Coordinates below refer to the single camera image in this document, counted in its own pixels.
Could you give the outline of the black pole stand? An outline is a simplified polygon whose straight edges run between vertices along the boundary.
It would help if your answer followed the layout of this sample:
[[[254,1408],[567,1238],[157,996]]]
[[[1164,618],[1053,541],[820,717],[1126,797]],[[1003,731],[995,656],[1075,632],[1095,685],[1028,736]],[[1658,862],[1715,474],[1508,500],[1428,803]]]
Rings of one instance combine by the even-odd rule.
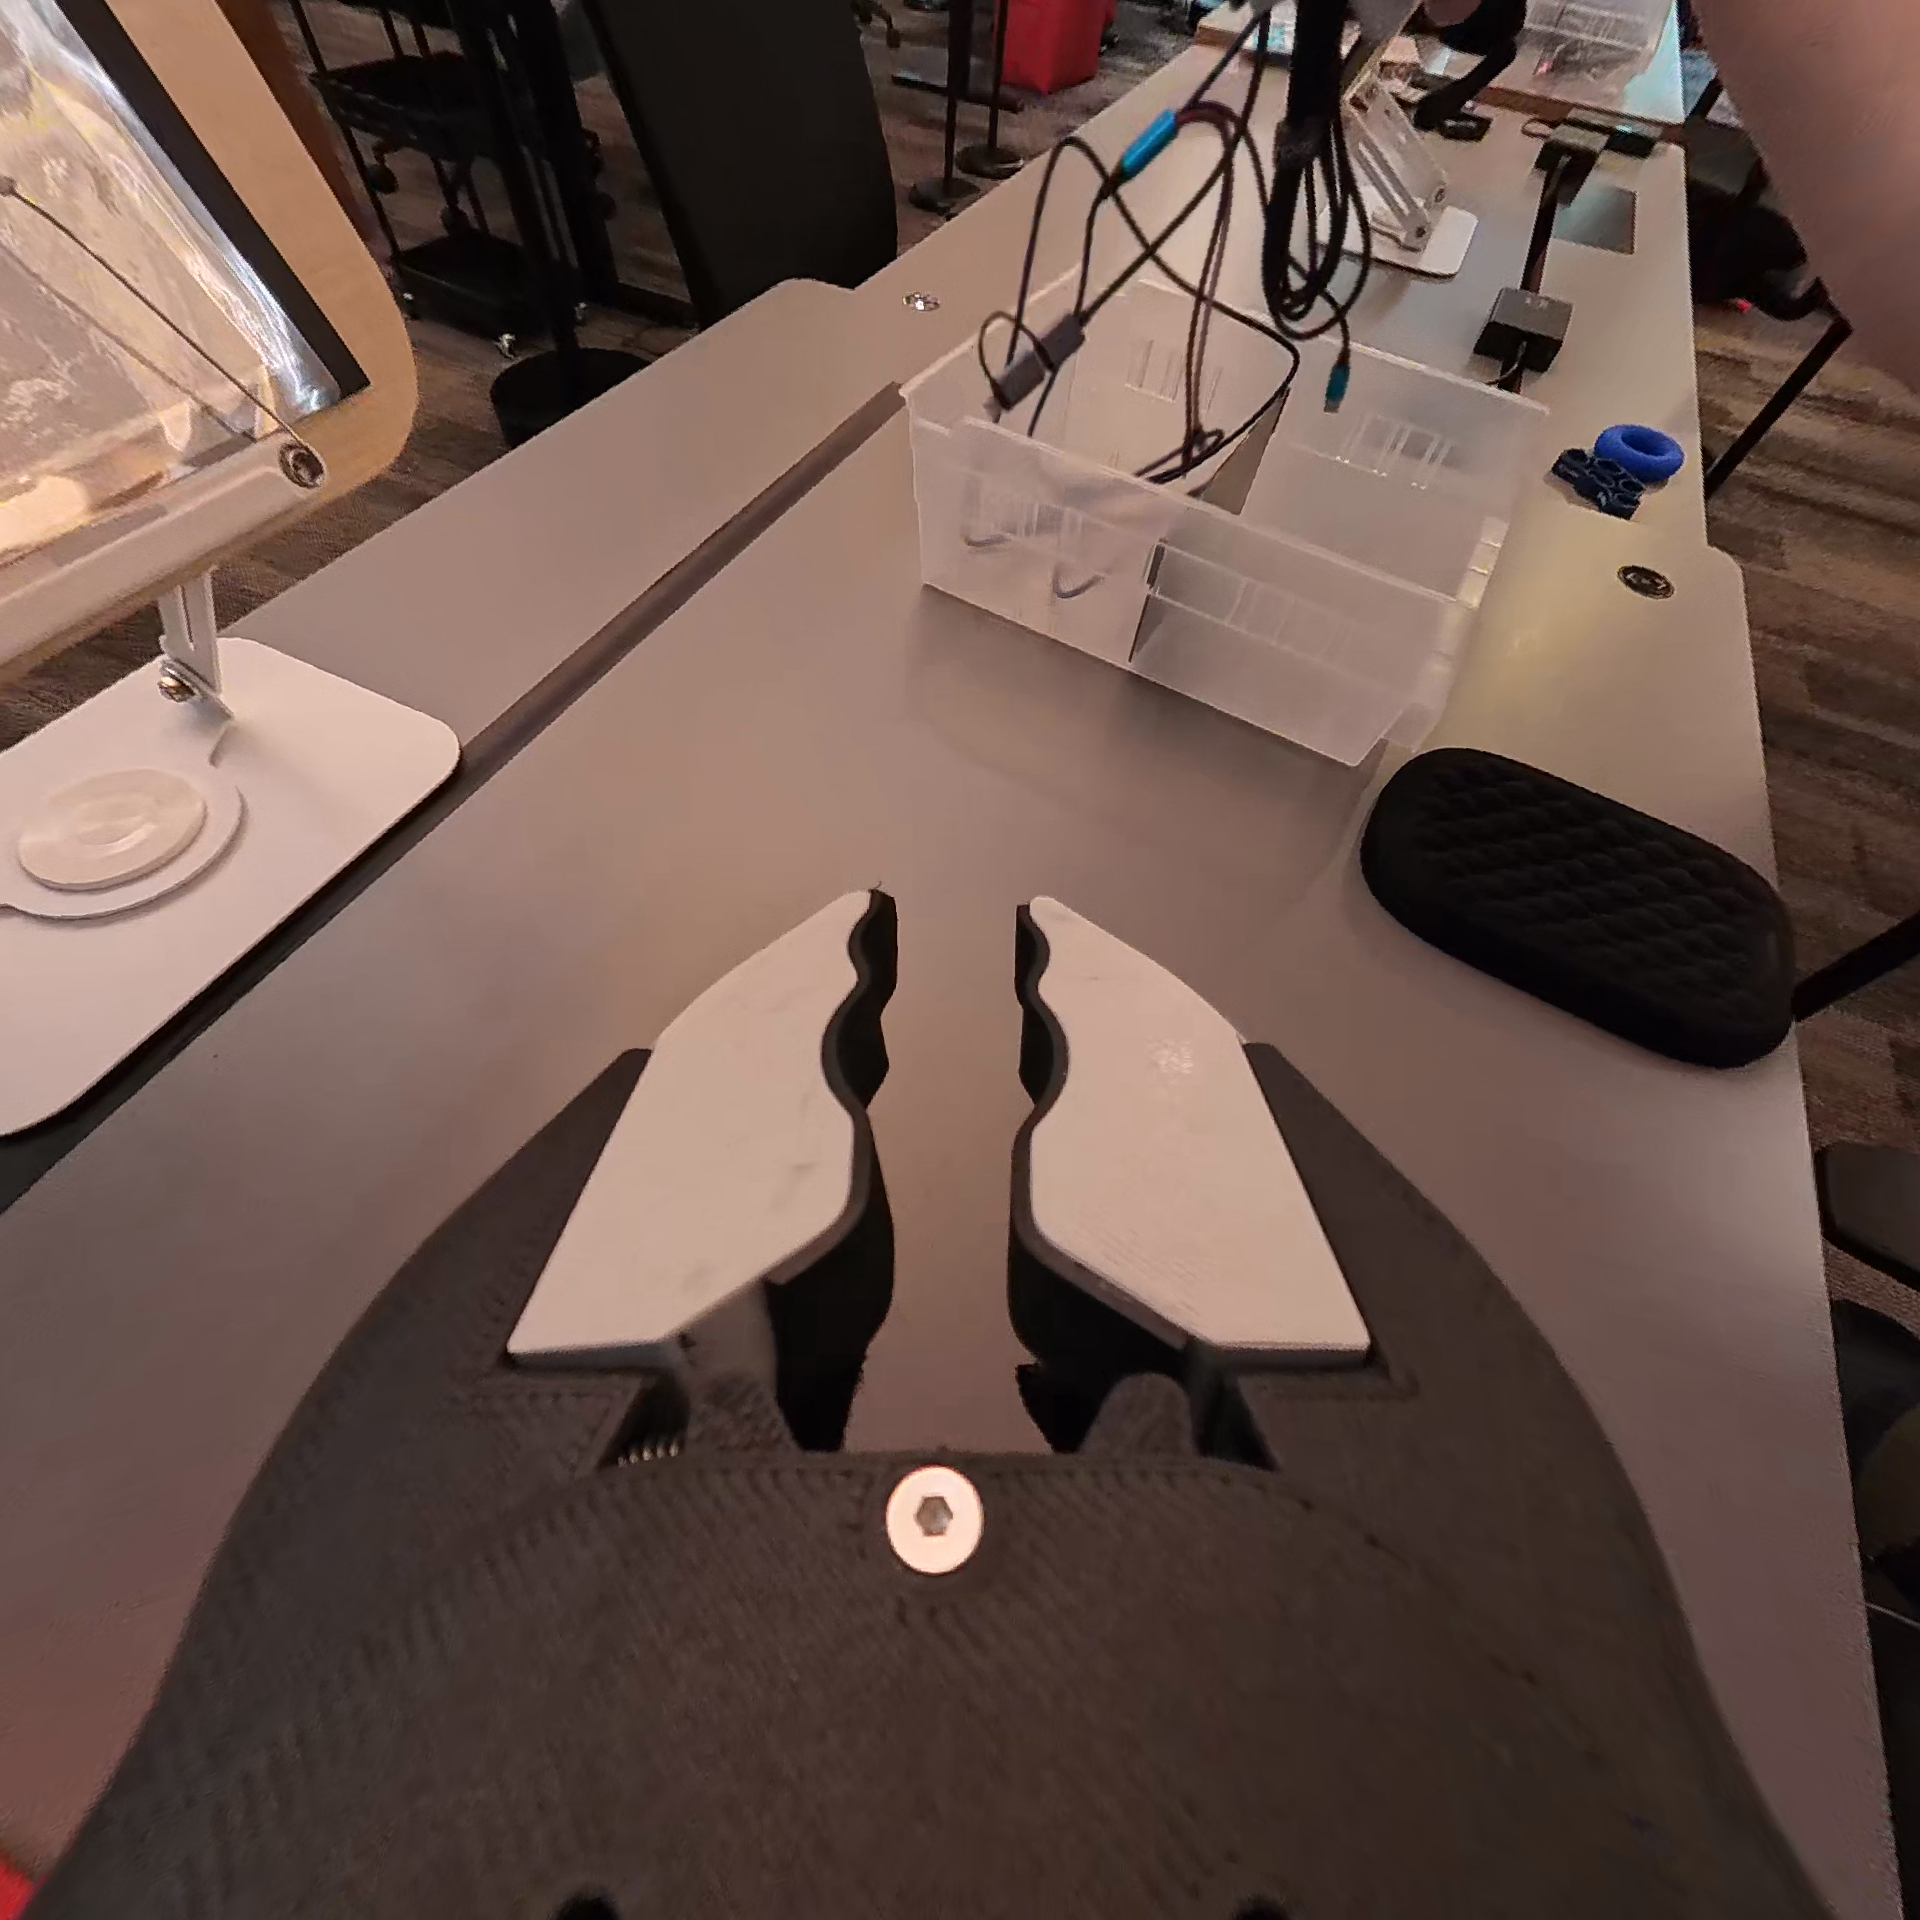
[[[506,365],[490,388],[506,447],[523,446],[650,365],[647,354],[602,344],[555,347]]]

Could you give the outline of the person's right forearm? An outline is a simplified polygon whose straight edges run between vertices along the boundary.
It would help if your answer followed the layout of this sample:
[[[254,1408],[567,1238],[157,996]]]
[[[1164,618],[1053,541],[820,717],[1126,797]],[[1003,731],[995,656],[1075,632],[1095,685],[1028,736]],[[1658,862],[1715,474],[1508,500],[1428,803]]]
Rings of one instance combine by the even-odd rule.
[[[1918,390],[1918,5],[1700,2],[1702,40],[1865,360]]]

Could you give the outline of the black rolling cart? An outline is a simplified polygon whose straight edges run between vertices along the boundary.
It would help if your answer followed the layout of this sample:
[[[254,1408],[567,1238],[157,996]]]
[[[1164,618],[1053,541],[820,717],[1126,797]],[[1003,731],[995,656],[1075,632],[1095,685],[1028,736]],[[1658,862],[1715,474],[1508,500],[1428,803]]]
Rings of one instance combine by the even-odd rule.
[[[607,156],[578,85],[599,63],[574,5],[277,5],[414,319],[514,354],[546,332],[538,215],[578,294],[613,283]]]

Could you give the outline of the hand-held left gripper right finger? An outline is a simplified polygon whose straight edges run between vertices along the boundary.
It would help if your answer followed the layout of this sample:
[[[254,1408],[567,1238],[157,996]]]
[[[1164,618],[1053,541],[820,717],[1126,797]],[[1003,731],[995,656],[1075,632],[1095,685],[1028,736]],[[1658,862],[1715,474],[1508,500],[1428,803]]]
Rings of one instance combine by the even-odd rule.
[[[1373,1342],[1238,1028],[1053,896],[1015,915],[1015,1238],[1195,1359],[1347,1368]]]

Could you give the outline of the black wrist rest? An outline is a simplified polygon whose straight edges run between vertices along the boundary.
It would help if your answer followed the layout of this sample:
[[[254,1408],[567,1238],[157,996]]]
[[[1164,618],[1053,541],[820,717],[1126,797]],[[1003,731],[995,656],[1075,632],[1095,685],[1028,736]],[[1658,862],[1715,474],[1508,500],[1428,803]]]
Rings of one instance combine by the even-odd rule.
[[[1716,844],[1494,752],[1407,758],[1359,875],[1431,948],[1671,1062],[1739,1069],[1793,1030],[1793,926]]]

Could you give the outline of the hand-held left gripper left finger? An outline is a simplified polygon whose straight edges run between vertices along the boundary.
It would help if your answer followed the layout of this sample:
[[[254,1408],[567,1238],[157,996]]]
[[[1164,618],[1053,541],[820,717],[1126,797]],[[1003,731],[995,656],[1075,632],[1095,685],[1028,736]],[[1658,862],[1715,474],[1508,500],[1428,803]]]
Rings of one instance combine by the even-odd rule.
[[[514,1326],[527,1364],[693,1364],[740,1326],[775,1368],[857,1368],[894,1296],[870,1106],[899,911],[843,893],[659,1038]]]

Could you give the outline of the red plastic bin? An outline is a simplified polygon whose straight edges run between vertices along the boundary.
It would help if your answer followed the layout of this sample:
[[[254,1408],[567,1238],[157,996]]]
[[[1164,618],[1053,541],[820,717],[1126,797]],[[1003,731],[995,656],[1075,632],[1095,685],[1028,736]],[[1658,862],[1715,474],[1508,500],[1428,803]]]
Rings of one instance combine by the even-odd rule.
[[[999,2],[993,30],[999,79],[1052,96],[1098,75],[1115,2]]]

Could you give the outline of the black adapter box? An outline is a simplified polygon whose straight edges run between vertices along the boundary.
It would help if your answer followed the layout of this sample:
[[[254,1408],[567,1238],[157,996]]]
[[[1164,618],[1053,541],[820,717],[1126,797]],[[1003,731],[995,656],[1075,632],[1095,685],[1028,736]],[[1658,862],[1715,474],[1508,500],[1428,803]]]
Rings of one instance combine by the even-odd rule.
[[[1573,301],[1546,290],[1546,260],[1571,176],[1571,151],[1550,148],[1519,283],[1494,298],[1475,344],[1475,357],[1494,365],[1502,392],[1517,392],[1526,376],[1550,371],[1569,338]]]

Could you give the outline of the clear plastic bin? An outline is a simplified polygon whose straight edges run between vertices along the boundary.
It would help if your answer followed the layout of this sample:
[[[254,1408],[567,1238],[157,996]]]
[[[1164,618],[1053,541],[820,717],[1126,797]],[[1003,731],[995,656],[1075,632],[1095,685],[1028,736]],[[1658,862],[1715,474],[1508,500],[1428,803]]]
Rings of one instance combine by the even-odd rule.
[[[1319,757],[1445,708],[1548,410],[1367,344],[1335,411],[1310,343],[1238,512],[987,419],[955,347],[902,388],[921,578]]]

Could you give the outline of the white tablet stand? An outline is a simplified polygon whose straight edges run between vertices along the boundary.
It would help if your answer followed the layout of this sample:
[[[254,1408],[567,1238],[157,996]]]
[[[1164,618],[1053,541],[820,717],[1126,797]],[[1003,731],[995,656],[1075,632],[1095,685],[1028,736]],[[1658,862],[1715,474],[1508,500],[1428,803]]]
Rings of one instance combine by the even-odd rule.
[[[211,575],[159,656],[2,757],[2,1133],[173,1021],[460,765],[449,724],[242,636]]]
[[[1348,92],[1341,130],[1373,258],[1435,280],[1455,277],[1477,215],[1455,203],[1428,134],[1411,124],[1379,75]]]

